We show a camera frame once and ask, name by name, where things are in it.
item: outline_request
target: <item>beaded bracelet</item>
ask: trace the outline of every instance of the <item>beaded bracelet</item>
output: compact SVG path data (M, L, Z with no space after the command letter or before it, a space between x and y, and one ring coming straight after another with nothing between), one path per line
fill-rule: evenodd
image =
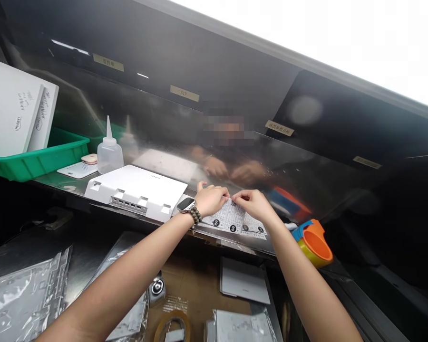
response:
M192 214L192 217L194 218L195 224L199 224L202 220L201 214L200 212L196 209L196 207L193 207L192 209L190 209L190 214Z

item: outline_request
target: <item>brown cardboard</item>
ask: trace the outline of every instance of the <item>brown cardboard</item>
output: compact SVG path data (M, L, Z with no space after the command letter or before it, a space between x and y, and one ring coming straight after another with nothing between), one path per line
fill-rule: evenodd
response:
M220 257L187 258L172 254L162 268L166 295L187 301L191 341L204 340L204 324L213 318L213 309L250 314L250 304L241 298L220 293ZM164 301L149 309L146 341L153 341L163 315Z

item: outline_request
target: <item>clear plastic bag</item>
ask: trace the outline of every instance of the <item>clear plastic bag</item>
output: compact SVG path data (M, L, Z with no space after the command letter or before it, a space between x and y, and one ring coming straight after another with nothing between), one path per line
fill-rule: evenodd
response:
M277 342L266 308L254 315L214 310L216 342Z
M124 232L119 240L109 251L101 263L98 270L95 272L92 279L89 281L85 289L98 278L104 270L111 266L117 259L123 256L131 249L141 237L132 232ZM119 325L112 331L106 341L108 342L141 342L144 341L145 331L147 326L147 312L149 307L149 299L147 291L139 298L137 303L120 321Z
M0 277L0 342L34 340L64 309L71 247Z

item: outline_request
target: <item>yellow tape roll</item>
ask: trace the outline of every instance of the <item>yellow tape roll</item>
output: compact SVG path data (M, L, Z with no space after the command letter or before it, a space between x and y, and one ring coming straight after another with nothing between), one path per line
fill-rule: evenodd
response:
M308 259L312 262L312 264L315 266L315 268L320 268L320 267L323 267L323 266L331 263L331 261L323 260L323 259L319 258L318 256L316 256L309 249L309 247L306 246L303 239L298 241L298 245L300 245L300 248L303 250L304 254L308 257Z
M184 342L190 341L190 321L187 315L181 310L173 310L165 313L157 326L154 342L160 342L162 332L165 327L172 321L178 322L181 328L184 329Z

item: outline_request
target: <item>plastic squeeze bottle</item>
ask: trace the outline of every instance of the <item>plastic squeeze bottle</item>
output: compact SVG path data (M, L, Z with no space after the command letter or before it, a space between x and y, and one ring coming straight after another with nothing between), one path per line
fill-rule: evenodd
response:
M117 144L116 139L111 133L111 124L109 123L109 115L107 117L106 137L103 142L98 145L98 172L105 174L124 166L124 156L122 147Z

